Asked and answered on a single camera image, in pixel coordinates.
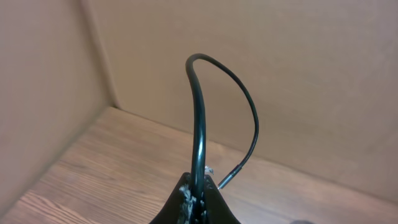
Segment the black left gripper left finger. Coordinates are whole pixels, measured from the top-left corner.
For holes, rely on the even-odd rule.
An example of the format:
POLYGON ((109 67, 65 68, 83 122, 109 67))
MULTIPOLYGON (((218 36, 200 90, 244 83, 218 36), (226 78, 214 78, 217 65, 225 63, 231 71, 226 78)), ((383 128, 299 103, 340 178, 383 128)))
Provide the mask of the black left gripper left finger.
POLYGON ((185 172, 177 182, 160 212, 150 224, 191 224, 195 222, 195 197, 190 188, 190 173, 185 172))

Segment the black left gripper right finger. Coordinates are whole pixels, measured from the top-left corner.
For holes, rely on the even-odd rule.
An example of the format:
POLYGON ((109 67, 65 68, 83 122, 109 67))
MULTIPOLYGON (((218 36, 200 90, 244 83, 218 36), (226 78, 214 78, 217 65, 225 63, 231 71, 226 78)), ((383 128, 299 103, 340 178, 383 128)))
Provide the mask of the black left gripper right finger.
POLYGON ((205 224, 240 224, 210 175, 205 175, 202 219, 205 224))

